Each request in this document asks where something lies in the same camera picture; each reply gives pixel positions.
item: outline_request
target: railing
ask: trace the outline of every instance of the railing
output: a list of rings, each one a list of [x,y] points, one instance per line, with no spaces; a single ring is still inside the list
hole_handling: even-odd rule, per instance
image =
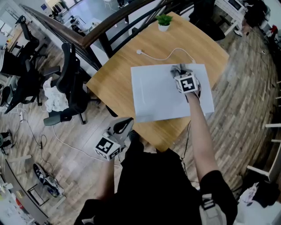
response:
[[[147,13],[140,16],[138,19],[134,20],[128,26],[123,28],[110,40],[108,39],[106,32],[112,28],[119,21],[126,18],[131,13],[142,8],[143,6],[153,2],[154,0],[135,0],[128,6],[118,10],[98,26],[96,26],[89,34],[85,37],[72,31],[70,28],[62,25],[61,23],[55,21],[54,19],[47,17],[46,15],[39,13],[38,11],[22,5],[22,8],[35,17],[42,25],[50,30],[55,36],[57,36],[63,42],[69,42],[75,45],[77,53],[96,70],[101,68],[101,63],[91,49],[91,45],[99,40],[106,55],[111,58],[120,48],[122,48],[128,41],[134,38],[139,32],[148,27],[153,23],[155,15],[159,12],[167,14],[171,11],[180,14],[180,12],[193,4],[192,0],[163,0],[155,8],[151,9]],[[120,43],[116,48],[112,49],[112,44],[119,39],[124,33],[129,29],[133,28],[138,22],[145,19],[145,22],[136,29],[131,35],[129,35],[122,43]]]

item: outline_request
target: white cable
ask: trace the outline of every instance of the white cable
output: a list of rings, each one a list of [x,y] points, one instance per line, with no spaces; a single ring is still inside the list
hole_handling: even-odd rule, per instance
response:
[[[191,55],[189,55],[189,53],[187,52],[187,51],[185,51],[184,49],[182,49],[182,48],[179,48],[179,47],[176,47],[174,50],[172,50],[172,52],[169,54],[169,56],[167,57],[167,58],[164,58],[164,59],[159,59],[159,58],[153,58],[153,57],[151,57],[150,55],[148,55],[148,54],[145,54],[142,50],[137,50],[137,54],[144,54],[144,55],[146,55],[147,57],[149,57],[149,58],[152,58],[152,59],[155,59],[155,60],[159,60],[159,61],[164,61],[164,60],[167,60],[168,58],[170,58],[170,56],[173,54],[173,52],[175,51],[175,50],[182,50],[182,51],[184,51],[190,58],[192,58],[192,56]]]
[[[88,157],[90,157],[90,158],[92,158],[92,159],[95,159],[95,160],[99,160],[99,161],[101,161],[101,162],[104,162],[104,160],[100,160],[100,159],[98,159],[98,158],[96,158],[96,157],[92,157],[92,156],[88,155],[86,152],[84,152],[84,151],[82,151],[82,150],[80,150],[80,149],[74,148],[74,147],[72,147],[72,146],[70,146],[70,145],[64,143],[61,139],[59,139],[59,138],[57,137],[55,131],[54,131],[54,135],[55,135],[55,137],[56,137],[62,144],[65,144],[65,145],[67,145],[68,147],[70,147],[70,148],[72,148],[72,149],[75,149],[75,150],[77,150],[77,151],[79,151],[79,152],[82,152],[82,153],[84,153],[86,156],[88,156]]]
[[[40,105],[40,107],[41,107],[41,111],[42,111],[42,112],[47,112],[46,110],[43,110],[43,109],[42,109],[42,106],[41,106],[41,105]]]

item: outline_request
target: small green plant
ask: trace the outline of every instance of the small green plant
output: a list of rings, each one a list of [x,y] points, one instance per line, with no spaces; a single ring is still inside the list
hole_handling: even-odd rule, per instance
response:
[[[162,15],[156,16],[155,18],[158,20],[159,25],[168,26],[168,25],[170,25],[170,22],[172,21],[173,17],[162,14]]]

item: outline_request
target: white cloth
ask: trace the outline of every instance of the white cloth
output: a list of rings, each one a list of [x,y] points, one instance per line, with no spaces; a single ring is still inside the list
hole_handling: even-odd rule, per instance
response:
[[[0,71],[3,68],[5,50],[0,50]]]
[[[52,77],[46,80],[43,84],[45,96],[48,98],[45,101],[47,111],[50,113],[54,111],[63,111],[68,108],[68,101],[66,95],[58,91],[57,87],[51,87]]]

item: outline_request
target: white pot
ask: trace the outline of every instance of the white pot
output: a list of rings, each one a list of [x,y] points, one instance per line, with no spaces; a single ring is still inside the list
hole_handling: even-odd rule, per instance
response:
[[[160,31],[167,31],[167,29],[169,28],[170,25],[167,25],[167,26],[162,26],[160,24],[158,24],[158,28]]]

